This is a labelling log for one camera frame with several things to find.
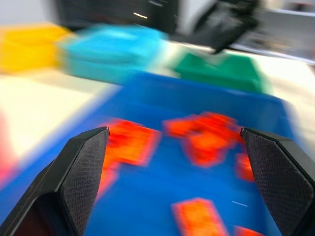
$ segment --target blue tray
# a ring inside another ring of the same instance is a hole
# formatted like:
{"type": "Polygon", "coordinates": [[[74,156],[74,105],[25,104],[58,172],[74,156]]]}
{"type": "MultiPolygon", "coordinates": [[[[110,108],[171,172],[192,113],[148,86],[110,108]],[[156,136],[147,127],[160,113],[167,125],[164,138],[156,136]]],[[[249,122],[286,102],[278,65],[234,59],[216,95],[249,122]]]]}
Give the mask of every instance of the blue tray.
{"type": "MultiPolygon", "coordinates": [[[[275,132],[296,140],[284,103],[272,96],[197,84],[141,73],[108,101],[100,99],[85,117],[74,122],[51,148],[39,151],[32,165],[0,192],[0,223],[13,209],[34,177],[60,152],[66,141],[113,117],[162,130],[162,121],[211,111],[238,120],[240,125],[275,132]]],[[[254,183],[235,176],[234,155],[208,169],[192,166],[180,140],[166,135],[148,167],[122,165],[119,179],[98,200],[85,235],[179,236],[173,203],[202,197],[212,200],[230,235],[242,226],[267,236],[280,236],[254,183]]]]}
{"type": "Polygon", "coordinates": [[[124,84],[134,70],[154,61],[165,35],[141,26],[96,25],[60,43],[67,73],[88,79],[124,84]]]}

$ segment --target table surface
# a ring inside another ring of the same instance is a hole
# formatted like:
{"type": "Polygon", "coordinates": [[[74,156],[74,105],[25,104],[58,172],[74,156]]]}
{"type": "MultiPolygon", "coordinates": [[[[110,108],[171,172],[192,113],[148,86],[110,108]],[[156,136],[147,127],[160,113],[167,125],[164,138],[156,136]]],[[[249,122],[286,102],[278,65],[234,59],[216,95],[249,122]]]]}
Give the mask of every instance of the table surface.
{"type": "MultiPolygon", "coordinates": [[[[168,66],[187,50],[202,51],[204,48],[167,42],[165,51],[148,71],[178,77],[168,66]]],[[[268,78],[271,93],[291,103],[291,122],[314,158],[315,76],[311,68],[300,61],[250,56],[268,78]]],[[[110,96],[119,88],[66,75],[55,68],[0,76],[0,156],[9,157],[2,163],[18,167],[29,163],[28,154],[54,130],[92,104],[98,94],[110,96]]]]}

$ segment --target green bin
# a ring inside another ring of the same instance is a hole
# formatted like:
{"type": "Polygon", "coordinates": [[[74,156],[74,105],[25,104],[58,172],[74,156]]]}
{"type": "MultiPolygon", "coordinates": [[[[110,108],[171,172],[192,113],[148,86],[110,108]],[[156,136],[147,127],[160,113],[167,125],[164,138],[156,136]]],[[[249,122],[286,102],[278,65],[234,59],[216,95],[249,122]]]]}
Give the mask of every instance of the green bin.
{"type": "Polygon", "coordinates": [[[250,92],[266,92],[266,80],[253,60],[246,56],[226,54],[221,63],[214,65],[206,57],[187,53],[173,70],[186,80],[250,92]]]}

